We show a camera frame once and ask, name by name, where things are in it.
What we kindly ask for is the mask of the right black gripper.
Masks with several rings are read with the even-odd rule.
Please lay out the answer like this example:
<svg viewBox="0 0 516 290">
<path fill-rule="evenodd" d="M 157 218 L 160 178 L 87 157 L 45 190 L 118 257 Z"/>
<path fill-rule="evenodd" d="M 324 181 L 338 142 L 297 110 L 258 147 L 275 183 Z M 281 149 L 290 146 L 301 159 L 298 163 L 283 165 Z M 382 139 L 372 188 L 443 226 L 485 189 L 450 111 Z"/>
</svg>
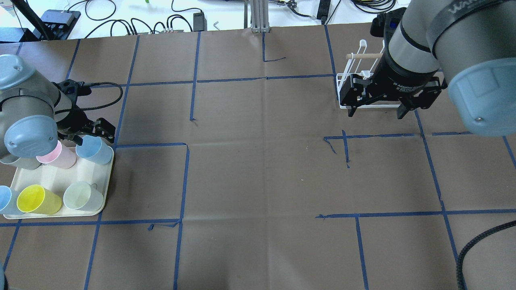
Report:
<svg viewBox="0 0 516 290">
<path fill-rule="evenodd" d="M 366 92 L 371 101 L 387 96 L 388 100 L 400 101 L 397 119 L 403 119 L 409 112 L 433 105 L 441 92 L 446 89 L 446 82 L 435 74 L 437 68 L 431 67 L 423 72 L 412 71 L 398 64 L 390 51 L 384 51 L 374 69 L 372 82 Z M 360 104 L 348 105 L 348 117 L 353 117 Z"/>
</svg>

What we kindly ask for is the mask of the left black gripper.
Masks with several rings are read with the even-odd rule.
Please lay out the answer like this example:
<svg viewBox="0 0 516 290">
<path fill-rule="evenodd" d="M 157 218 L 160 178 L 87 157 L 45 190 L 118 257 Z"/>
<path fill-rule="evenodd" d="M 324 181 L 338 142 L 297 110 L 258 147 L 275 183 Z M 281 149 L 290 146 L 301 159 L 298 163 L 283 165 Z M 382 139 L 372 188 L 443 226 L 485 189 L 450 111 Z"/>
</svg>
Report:
<svg viewBox="0 0 516 290">
<path fill-rule="evenodd" d="M 92 87 L 99 85 L 117 86 L 116 83 L 110 81 L 87 84 L 83 81 L 74 81 L 71 79 L 54 84 L 54 86 L 71 101 L 70 109 L 57 110 L 56 112 L 56 114 L 64 113 L 64 118 L 61 119 L 61 121 L 57 121 L 57 132 L 60 140 L 70 140 L 76 145 L 82 146 L 83 138 L 81 135 L 90 135 L 104 138 L 109 143 L 114 144 L 116 127 L 105 118 L 98 118 L 96 121 L 92 121 L 88 119 L 85 112 L 112 106 L 116 104 L 117 101 L 114 100 L 101 106 L 87 108 L 80 108 L 76 105 L 78 97 L 92 94 Z"/>
</svg>

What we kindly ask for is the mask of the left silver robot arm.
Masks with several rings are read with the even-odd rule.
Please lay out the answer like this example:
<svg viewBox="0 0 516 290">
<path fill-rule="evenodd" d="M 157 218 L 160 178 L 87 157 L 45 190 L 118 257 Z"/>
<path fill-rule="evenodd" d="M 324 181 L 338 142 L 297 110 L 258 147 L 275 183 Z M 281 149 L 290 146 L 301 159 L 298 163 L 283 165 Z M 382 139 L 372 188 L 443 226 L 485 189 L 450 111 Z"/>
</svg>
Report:
<svg viewBox="0 0 516 290">
<path fill-rule="evenodd" d="M 60 83 L 48 80 L 22 57 L 3 54 L 0 57 L 0 156 L 36 158 L 52 152 L 61 140 L 83 143 L 85 136 L 100 137 L 114 143 L 116 127 L 105 118 L 90 120 L 86 112 L 118 103 L 119 95 L 107 104 L 79 107 L 78 97 L 92 93 L 98 83 L 66 79 Z"/>
</svg>

